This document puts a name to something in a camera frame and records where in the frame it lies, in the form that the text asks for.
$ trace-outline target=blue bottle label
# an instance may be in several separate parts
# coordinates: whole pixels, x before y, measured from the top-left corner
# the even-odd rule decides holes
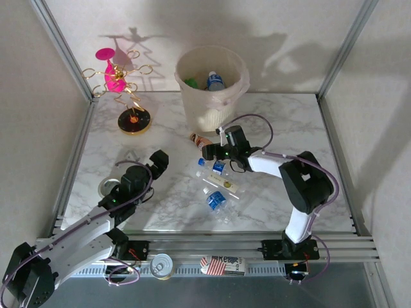
[[[217,173],[218,175],[221,175],[223,173],[224,166],[225,166],[225,162],[220,162],[219,160],[217,160],[214,163],[213,172]]]
[[[221,78],[220,75],[217,75],[217,74],[211,75],[211,76],[208,77],[208,79],[207,79],[207,86],[210,87],[210,85],[211,85],[212,83],[216,83],[216,82],[219,82],[219,83],[221,83],[221,84],[224,84],[224,83],[223,83],[223,79]]]
[[[217,206],[225,201],[224,196],[219,192],[215,191],[210,194],[207,198],[208,205],[214,210]]]

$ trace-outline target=can lid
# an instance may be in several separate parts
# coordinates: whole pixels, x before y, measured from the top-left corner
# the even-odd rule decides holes
[[[105,178],[100,182],[98,186],[98,194],[100,195],[100,197],[104,198],[111,193],[111,190],[113,190],[115,186],[119,184],[120,181],[117,178]]]
[[[160,253],[151,261],[150,271],[157,278],[167,277],[173,271],[173,260],[169,255]]]

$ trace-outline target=marble table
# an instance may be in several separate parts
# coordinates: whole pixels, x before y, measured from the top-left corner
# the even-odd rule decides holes
[[[114,164],[130,156],[149,162],[162,149],[170,157],[168,169],[153,183],[153,198],[138,206],[123,226],[127,232],[262,232],[282,231],[290,218],[291,203],[282,180],[262,173],[235,174],[247,186],[252,200],[238,206],[238,217],[228,224],[210,214],[198,170],[199,150],[188,139],[190,129],[178,92],[140,93],[141,104],[153,116],[152,127],[140,136],[122,133],[117,126],[124,110],[110,94],[101,97],[93,115],[80,166],[64,216],[62,228],[86,215],[101,200],[99,183],[108,176],[120,178],[128,166]],[[238,103],[238,115],[262,114],[274,127],[274,140],[267,148],[276,153],[314,153],[323,167],[337,174],[319,108],[313,94],[245,94]],[[267,124],[245,118],[243,127],[251,146],[262,146],[269,138]],[[218,142],[218,136],[211,138]],[[350,213],[342,194],[322,210],[314,230],[350,232]]]

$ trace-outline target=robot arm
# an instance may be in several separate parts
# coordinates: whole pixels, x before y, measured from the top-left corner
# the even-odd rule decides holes
[[[244,171],[263,172],[283,179],[288,197],[293,205],[290,222],[283,232],[283,259],[297,260],[301,250],[310,240],[309,225],[314,210],[333,194],[333,185],[327,175],[317,168],[298,160],[288,160],[267,155],[261,148],[250,147],[240,126],[225,130],[228,144],[210,144],[202,148],[206,160],[235,161]],[[298,157],[319,165],[314,155],[305,151]]]
[[[129,167],[120,184],[69,228],[38,246],[23,243],[14,250],[3,283],[9,280],[6,286],[21,307],[42,305],[61,283],[89,264],[111,256],[121,259],[126,254],[128,237],[116,227],[134,214],[152,179],[158,179],[168,167],[168,156],[161,150],[150,160],[151,166]]]

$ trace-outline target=white trash bin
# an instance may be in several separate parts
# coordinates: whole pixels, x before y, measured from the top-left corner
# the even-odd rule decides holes
[[[222,77],[226,89],[210,92],[207,87],[211,71]],[[199,89],[184,80],[194,78]],[[188,125],[203,136],[216,135],[216,128],[234,117],[236,102],[250,87],[250,76],[243,59],[220,46],[194,48],[177,62],[175,79],[180,85]]]

